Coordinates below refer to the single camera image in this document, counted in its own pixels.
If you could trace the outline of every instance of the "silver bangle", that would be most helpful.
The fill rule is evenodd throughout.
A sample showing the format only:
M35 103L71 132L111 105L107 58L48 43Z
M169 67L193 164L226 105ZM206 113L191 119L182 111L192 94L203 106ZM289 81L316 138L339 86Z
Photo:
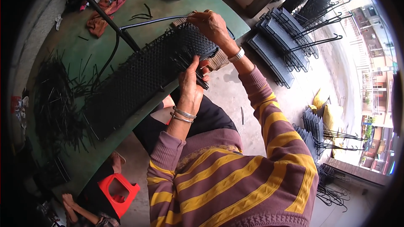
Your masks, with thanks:
M177 107L176 107L175 105L173 106L173 110L174 110L176 113L178 113L178 114L180 114L180 115L183 115L184 117L187 117L187 118L189 118L189 119L196 119L196 116L194 116L194 115L192 115L192 114L189 114L189 113L187 113L187 112L183 112L182 110L177 109Z
M174 115L173 112L170 112L170 114L171 114L171 116L173 116L173 119L178 119L178 120L181 120L181 121L184 121L184 122L187 122L187 123L191 123L191 124L194 122L193 120L191 121L191 120L186 120L186 119L179 118L176 115Z

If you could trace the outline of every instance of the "rag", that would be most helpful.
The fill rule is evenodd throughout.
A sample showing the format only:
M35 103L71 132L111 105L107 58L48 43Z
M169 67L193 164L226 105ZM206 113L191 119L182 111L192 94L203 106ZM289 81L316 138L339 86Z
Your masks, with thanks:
M107 15L111 15L116 12L125 3L125 1L126 0L114 0L112 3L110 3L109 0L100 0L98 5ZM97 11L94 11L87 21L88 30L98 38L104 33L107 25L108 23L98 14Z

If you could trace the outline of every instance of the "leg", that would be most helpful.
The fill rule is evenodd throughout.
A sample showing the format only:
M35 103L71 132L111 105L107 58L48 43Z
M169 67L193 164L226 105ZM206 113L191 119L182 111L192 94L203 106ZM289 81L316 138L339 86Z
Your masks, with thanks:
M160 132L165 131L167 125L147 115L134 129L133 133L139 139L149 155L152 154Z
M178 103L180 98L179 88L176 88L171 93L171 97L173 98L174 103ZM189 129L187 137L221 128L237 130L235 124L225 111L212 103L212 101L204 95L199 111L196 114L196 119Z
M78 204L91 213L97 215L100 211L115 218L119 223L119 217L116 214L111 203L98 186L98 182L107 178L109 175L114 174L114 168L108 161L104 162L101 167L95 172L93 177L89 180L79 196Z

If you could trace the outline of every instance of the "woman's left hand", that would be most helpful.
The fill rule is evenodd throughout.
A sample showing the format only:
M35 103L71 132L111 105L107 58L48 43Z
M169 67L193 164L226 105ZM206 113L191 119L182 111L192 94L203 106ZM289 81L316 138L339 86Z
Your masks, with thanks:
M71 194L63 194L62 198L64 204L67 204L69 207L73 208L75 202Z
M209 69L206 66L209 64L208 60L199 62L198 55L194 56L194 60L189 65L188 69L181 73L178 78L179 86L181 89L181 97L179 99L177 108L192 115L196 115L199 111L199 106L203 97L203 88L196 84L196 69L202 68L203 74L208 73ZM209 76L205 75L203 81L209 81Z

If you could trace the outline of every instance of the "black cable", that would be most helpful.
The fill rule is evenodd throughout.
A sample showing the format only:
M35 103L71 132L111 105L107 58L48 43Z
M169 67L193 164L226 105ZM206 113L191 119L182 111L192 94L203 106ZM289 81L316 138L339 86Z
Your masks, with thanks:
M115 47L114 50L112 51L111 56L109 57L108 61L104 64L104 67L101 69L100 73L97 74L97 78L95 79L95 81L93 82L93 85L91 86L91 94L94 91L94 86L98 83L99 81L99 77L100 75L104 72L105 68L107 68L108 64L112 61L112 58L114 57L116 50L118 49L118 45L119 45L119 34L116 33L116 43L115 43Z

